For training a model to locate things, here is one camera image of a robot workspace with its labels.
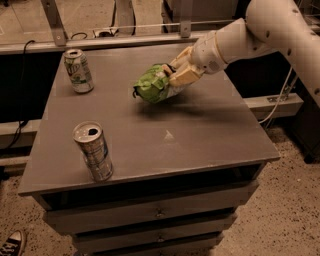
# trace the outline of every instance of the black cable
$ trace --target black cable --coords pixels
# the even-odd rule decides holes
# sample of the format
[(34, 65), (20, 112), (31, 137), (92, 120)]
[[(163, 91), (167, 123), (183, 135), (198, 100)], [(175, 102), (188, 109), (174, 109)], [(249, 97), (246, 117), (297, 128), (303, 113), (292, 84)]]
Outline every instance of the black cable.
[[(21, 69), (19, 88), (18, 88), (20, 90), (22, 98), (23, 98), (23, 95), (24, 95), (23, 78), (24, 78), (25, 62), (26, 62), (26, 58), (25, 58), (26, 50), (27, 50), (28, 45), (31, 44), (31, 43), (34, 43), (34, 42), (35, 42), (34, 40), (30, 40), (23, 47), (22, 69)], [(19, 140), (22, 128), (25, 127), (29, 122), (28, 120), (21, 121), (21, 119), (22, 119), (22, 103), (20, 104), (20, 110), (19, 110), (19, 115), (18, 115), (18, 124), (19, 124), (18, 128), (16, 129), (16, 132), (13, 135), (13, 139), (12, 139), (11, 143), (8, 146), (6, 146), (5, 148), (3, 148), (3, 150), (11, 148)]]

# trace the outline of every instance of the crumpled bag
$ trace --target crumpled bag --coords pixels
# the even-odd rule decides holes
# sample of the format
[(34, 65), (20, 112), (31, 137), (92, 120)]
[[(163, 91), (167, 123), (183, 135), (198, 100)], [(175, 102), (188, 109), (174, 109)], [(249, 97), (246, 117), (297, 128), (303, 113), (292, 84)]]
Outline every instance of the crumpled bag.
[(168, 98), (169, 76), (173, 70), (167, 64), (155, 64), (134, 84), (133, 96), (140, 96), (150, 103)]

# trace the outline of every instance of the sneaker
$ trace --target sneaker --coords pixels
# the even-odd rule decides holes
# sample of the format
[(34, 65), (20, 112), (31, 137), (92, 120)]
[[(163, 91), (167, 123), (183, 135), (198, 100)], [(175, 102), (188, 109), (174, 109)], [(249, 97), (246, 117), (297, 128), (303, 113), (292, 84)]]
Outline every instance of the sneaker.
[(26, 245), (26, 235), (23, 231), (15, 231), (0, 247), (0, 256), (21, 256)]

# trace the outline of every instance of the aluminum can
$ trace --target aluminum can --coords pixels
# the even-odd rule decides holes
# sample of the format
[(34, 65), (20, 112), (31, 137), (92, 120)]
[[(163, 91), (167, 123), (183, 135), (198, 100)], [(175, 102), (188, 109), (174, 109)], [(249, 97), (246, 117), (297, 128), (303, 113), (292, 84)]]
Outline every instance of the aluminum can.
[(86, 55), (79, 49), (70, 49), (63, 56), (73, 89), (77, 93), (90, 92), (94, 84)]
[(93, 180), (107, 180), (113, 173), (102, 127), (97, 122), (83, 122), (73, 130), (73, 139), (78, 144)]

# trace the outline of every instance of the wire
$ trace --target wire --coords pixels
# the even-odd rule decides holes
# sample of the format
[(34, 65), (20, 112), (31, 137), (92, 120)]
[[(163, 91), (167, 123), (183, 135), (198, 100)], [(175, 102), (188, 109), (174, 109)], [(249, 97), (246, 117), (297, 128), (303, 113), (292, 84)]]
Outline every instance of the wire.
[[(23, 78), (24, 78), (24, 72), (25, 72), (25, 62), (26, 62), (26, 50), (29, 44), (34, 43), (34, 40), (30, 40), (28, 41), (24, 47), (23, 47), (23, 54), (22, 54), (22, 69), (21, 69), (21, 75), (20, 75), (20, 81), (19, 81), (19, 90), (21, 95), (23, 96), (24, 94), (24, 90), (23, 90)], [(20, 138), (21, 135), (21, 130), (23, 127), (25, 127), (29, 121), (25, 120), (25, 121), (21, 121), (22, 118), (22, 103), (20, 104), (20, 110), (19, 110), (19, 116), (18, 116), (18, 128), (16, 129), (15, 134), (13, 135), (13, 139), (10, 142), (10, 144), (8, 146), (6, 146), (5, 148), (3, 148), (3, 150), (5, 149), (9, 149), (11, 148)]]
[(262, 124), (262, 123), (268, 121), (268, 120), (272, 117), (273, 113), (276, 111), (276, 109), (277, 109), (277, 107), (278, 107), (278, 105), (279, 105), (279, 103), (280, 103), (280, 101), (281, 101), (281, 97), (282, 97), (284, 88), (285, 88), (286, 85), (287, 85), (287, 82), (288, 82), (288, 80), (289, 80), (289, 77), (290, 77), (290, 75), (291, 75), (291, 72), (292, 72), (292, 67), (290, 67), (290, 70), (289, 70), (289, 72), (288, 72), (287, 78), (286, 78), (286, 80), (284, 81), (284, 84), (283, 84), (283, 86), (282, 86), (282, 89), (281, 89), (280, 95), (279, 95), (279, 97), (278, 97), (277, 103), (274, 105), (274, 107), (273, 107), (272, 111), (270, 112), (270, 114), (269, 114), (265, 119), (263, 119), (262, 121), (259, 121), (259, 124)]

